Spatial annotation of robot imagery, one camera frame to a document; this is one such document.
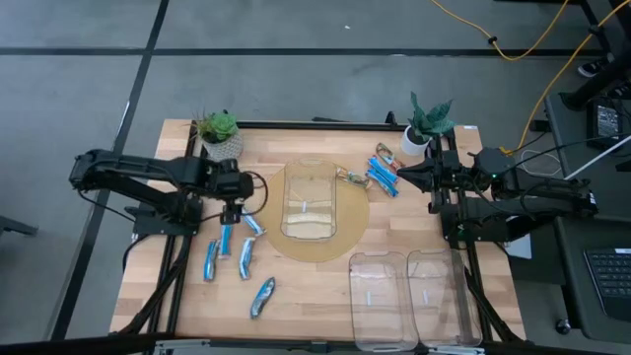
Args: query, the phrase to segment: potted plant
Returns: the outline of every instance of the potted plant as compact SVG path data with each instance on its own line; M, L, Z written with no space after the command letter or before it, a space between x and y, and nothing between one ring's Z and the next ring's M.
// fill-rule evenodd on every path
M205 114L193 124L211 161L236 159L243 151L244 140L237 128L237 118L226 110Z
M425 152L432 137L449 131L456 124L447 119L447 113L452 107L452 100L434 106L427 114L418 105L416 94L412 93L411 100L414 106L414 117L408 119L410 125L405 128L401 138L401 150L407 155L418 156Z

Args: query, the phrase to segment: desk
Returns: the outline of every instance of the desk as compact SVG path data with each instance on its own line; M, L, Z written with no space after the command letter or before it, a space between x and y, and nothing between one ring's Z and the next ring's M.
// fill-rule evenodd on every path
M182 156L186 149L188 120L166 120L156 157ZM481 149L475 127L457 127L456 143L460 160L472 164L467 152ZM400 132L242 129L245 149L240 169L254 170L271 178L283 166L304 157L327 159L352 171L366 169L366 159L384 142L404 163L419 158L399 153ZM160 188L165 183L152 182ZM399 251L408 255L416 249L448 248L440 231L440 219L427 212L430 195L402 181L400 195L387 197L377 186L368 191L370 218L359 244L328 262L305 263L279 253L264 237L256 242L252 256L252 279L241 281L238 257L217 261L212 283L202 281L202 264L211 238L218 238L219 222L204 223L193 239L186 269L175 334L200 338L249 338L289 340L353 341L348 281L348 260L354 252ZM207 201L204 215L219 211L216 201ZM240 250L243 238L251 232L237 225L232 250ZM487 298L500 317L520 337L525 337L522 317L505 255L492 244L478 243L478 258ZM153 292L165 247L165 236L155 236L139 244L129 255L123 275L111 330L128 324ZM251 301L269 276L275 276L276 291L260 319L250 320ZM165 329L169 294L163 302L158 329Z
M558 94L546 98L545 108L557 145L586 139L587 114L584 110L567 109ZM624 120L623 130L631 130L627 120ZM628 152L631 149L623 147L620 153ZM599 150L585 144L561 150L559 159L564 174L569 174L599 153ZM631 343L631 322L610 319L604 314L583 257L585 249L631 247L628 223L599 220L631 217L631 208L627 207L631 197L630 173L615 170L616 164L630 158L604 157L577 177L592 180L591 188L599 209L595 220L559 218L555 222L557 241L566 266L567 291L576 307L577 321L572 326L580 327L586 337L595 340ZM569 309L568 312L572 315L573 311Z

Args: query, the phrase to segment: plant pot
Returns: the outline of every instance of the plant pot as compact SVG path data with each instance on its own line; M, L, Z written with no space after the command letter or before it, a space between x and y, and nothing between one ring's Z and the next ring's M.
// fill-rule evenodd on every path
M411 130L411 126L405 128L403 137L401 137L401 150L403 153L411 156L420 156L425 152L425 148L430 143L430 140L423 142L420 138L414 135L414 131Z
M236 159L244 150L244 139L239 132L221 143L209 143L203 139L201 142L208 152L208 160L213 162Z

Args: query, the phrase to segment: circular wooden board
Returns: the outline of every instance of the circular wooden board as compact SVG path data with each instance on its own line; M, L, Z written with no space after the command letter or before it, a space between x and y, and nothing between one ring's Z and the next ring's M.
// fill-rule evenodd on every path
M285 169L268 182L267 205L256 220L267 229L266 238L278 251L298 261L323 262L341 256L354 247L368 227L369 205L366 190L338 180L335 190L335 235L326 241L299 241L285 236L280 229L283 215Z

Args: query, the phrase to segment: keyboard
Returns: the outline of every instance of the keyboard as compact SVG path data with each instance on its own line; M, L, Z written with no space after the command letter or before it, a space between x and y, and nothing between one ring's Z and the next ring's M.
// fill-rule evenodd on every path
M604 312L631 321L631 248L586 250L585 259Z

